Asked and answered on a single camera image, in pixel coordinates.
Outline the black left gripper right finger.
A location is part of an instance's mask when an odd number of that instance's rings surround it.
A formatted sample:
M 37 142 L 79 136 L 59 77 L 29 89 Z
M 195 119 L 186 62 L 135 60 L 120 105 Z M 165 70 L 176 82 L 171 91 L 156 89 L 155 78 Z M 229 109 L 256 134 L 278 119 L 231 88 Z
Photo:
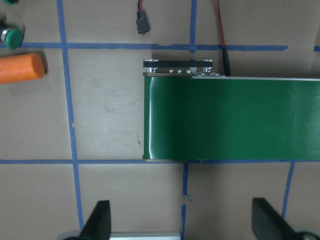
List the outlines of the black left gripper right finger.
M 252 199 L 251 228 L 257 240 L 300 239 L 300 235 L 289 226 L 265 198 Z

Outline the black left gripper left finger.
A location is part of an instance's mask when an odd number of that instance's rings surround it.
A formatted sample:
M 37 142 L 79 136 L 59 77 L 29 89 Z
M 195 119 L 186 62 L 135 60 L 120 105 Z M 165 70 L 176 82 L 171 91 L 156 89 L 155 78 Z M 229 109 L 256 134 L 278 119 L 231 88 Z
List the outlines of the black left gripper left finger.
M 109 240 L 110 237 L 110 201 L 100 200 L 96 203 L 90 217 L 79 234 L 79 238 L 81 240 Z

